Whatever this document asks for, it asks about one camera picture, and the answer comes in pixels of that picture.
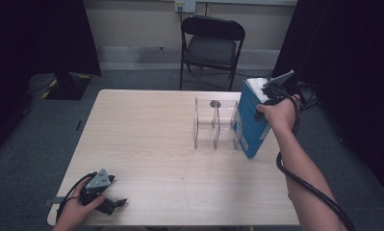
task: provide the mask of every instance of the chair backrest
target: chair backrest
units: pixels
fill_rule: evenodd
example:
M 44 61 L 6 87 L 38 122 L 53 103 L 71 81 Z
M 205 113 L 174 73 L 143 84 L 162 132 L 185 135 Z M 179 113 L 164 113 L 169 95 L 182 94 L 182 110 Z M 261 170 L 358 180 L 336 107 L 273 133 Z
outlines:
M 218 39 L 243 41 L 245 30 L 242 25 L 233 21 L 202 15 L 185 18 L 181 26 L 182 35 L 196 35 Z

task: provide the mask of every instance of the book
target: book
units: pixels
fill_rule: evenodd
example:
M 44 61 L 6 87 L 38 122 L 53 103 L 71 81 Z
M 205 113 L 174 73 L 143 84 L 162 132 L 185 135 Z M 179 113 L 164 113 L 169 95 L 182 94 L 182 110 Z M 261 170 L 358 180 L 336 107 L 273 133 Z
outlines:
M 252 78 L 243 81 L 243 90 L 239 102 L 242 135 L 240 145 L 248 159 L 255 157 L 266 138 L 270 125 L 264 115 L 257 112 L 257 105 L 268 100 L 263 93 L 266 79 Z

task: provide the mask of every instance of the light wood tabletop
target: light wood tabletop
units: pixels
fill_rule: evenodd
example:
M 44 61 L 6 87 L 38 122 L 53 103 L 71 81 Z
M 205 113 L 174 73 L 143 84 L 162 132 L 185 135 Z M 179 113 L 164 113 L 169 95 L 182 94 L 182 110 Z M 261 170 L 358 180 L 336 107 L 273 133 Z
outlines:
M 84 175 L 115 176 L 104 195 L 127 198 L 111 216 L 94 211 L 85 225 L 241 226 L 298 224 L 269 132 L 255 158 L 241 150 L 194 148 L 195 98 L 239 100 L 238 92 L 102 90 L 58 196 Z M 48 223 L 54 224 L 59 205 Z

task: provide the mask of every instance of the chair seat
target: chair seat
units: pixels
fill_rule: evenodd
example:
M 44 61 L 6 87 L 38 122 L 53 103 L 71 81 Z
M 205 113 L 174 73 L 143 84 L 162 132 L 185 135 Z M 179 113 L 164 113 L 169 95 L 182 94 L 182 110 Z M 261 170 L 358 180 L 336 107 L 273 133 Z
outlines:
M 234 64 L 236 47 L 233 40 L 193 36 L 185 61 L 231 67 Z

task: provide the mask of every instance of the white wall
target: white wall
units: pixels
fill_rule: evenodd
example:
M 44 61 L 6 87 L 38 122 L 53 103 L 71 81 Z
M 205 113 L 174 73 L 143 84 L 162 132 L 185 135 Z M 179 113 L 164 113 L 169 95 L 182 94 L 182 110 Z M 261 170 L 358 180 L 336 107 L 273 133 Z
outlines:
M 180 18 L 173 1 L 84 1 L 97 46 L 180 47 Z M 196 4 L 204 14 L 205 3 Z M 209 16 L 243 25 L 243 49 L 279 50 L 294 6 L 209 3 Z

